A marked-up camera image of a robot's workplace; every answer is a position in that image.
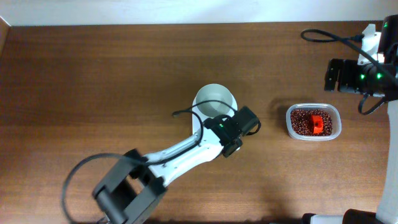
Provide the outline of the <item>orange measuring scoop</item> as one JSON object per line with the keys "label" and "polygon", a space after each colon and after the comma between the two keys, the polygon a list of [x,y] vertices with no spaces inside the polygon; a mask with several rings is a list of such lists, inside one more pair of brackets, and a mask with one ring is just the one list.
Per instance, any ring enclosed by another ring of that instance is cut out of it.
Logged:
{"label": "orange measuring scoop", "polygon": [[323,132],[323,118],[320,115],[311,115],[311,122],[312,122],[312,133],[313,134],[320,134]]}

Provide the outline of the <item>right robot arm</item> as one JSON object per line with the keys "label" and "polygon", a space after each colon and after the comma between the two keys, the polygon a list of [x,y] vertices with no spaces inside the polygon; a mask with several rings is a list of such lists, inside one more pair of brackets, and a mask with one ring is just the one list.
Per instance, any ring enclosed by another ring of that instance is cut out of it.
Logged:
{"label": "right robot arm", "polygon": [[300,36],[320,34],[321,43],[341,42],[359,54],[357,60],[331,59],[325,74],[326,91],[362,95],[361,115],[387,105],[389,154],[381,201],[376,212],[349,209],[342,216],[305,214],[304,223],[397,223],[397,16],[384,18],[381,31],[369,24],[359,35],[340,37],[320,30],[305,29]]}

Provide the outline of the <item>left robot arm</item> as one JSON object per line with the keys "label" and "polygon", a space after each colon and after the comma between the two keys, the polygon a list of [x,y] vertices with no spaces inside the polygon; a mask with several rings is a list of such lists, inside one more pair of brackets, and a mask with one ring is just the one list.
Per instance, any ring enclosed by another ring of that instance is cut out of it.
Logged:
{"label": "left robot arm", "polygon": [[232,116],[201,120],[192,136],[168,149],[144,156],[135,149],[125,153],[94,188],[93,198],[109,223],[144,223],[171,182],[220,155],[230,156],[260,127],[246,106]]}

